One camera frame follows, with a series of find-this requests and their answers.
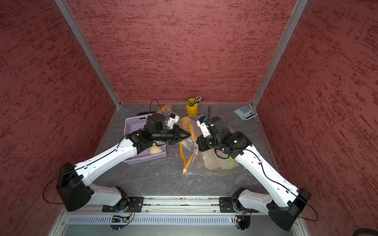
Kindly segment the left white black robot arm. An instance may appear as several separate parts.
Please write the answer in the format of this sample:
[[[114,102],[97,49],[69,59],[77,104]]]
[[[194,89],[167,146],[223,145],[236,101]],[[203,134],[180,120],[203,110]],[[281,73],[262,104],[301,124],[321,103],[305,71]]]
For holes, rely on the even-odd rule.
[[[75,165],[62,165],[57,176],[56,190],[66,210],[73,212],[84,206],[107,206],[116,212],[131,210],[126,192],[119,186],[104,187],[93,182],[102,174],[132,158],[153,145],[174,145],[191,137],[178,124],[178,116],[167,119],[154,113],[146,118],[143,128],[124,135],[120,142],[110,149]]]

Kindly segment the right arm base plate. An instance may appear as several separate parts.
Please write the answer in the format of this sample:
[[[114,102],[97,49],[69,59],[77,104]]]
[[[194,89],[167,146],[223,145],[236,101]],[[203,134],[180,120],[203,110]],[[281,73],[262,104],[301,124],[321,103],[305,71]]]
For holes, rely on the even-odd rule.
[[[247,213],[259,213],[254,209],[247,209],[241,205],[237,198],[234,197],[220,197],[219,207],[221,213],[239,213],[242,214],[245,211]]]

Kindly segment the clear zip-top bag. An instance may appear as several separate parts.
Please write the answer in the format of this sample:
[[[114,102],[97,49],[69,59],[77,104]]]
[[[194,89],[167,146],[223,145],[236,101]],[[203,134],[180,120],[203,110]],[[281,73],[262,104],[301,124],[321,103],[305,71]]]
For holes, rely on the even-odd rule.
[[[179,121],[180,127],[191,134],[190,138],[180,143],[183,175],[227,176],[236,172],[240,168],[239,164],[222,152],[214,153],[213,149],[199,151],[196,141],[202,132],[196,123],[198,118],[199,116],[188,116]]]
[[[178,110],[173,107],[171,103],[166,104],[161,109],[157,111],[159,114],[164,114],[165,116],[170,116],[174,114],[179,117],[177,125],[183,125],[183,117],[178,113]]]

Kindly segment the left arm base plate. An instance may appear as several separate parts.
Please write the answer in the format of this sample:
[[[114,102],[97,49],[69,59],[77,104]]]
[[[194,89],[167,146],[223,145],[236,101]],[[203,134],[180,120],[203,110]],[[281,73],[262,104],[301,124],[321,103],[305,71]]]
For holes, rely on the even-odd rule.
[[[143,197],[122,197],[115,206],[104,205],[102,212],[139,213],[143,207]]]

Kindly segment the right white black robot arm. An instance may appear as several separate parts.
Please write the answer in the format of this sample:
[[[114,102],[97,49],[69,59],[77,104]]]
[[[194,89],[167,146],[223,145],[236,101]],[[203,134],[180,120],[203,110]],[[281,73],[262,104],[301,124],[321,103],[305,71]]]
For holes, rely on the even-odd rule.
[[[197,138],[200,152],[214,150],[243,165],[267,190],[267,194],[240,189],[237,202],[243,208],[268,215],[281,229],[289,231],[309,204],[310,192],[298,188],[278,173],[241,132],[232,133],[220,117],[201,116],[197,120],[202,135]]]

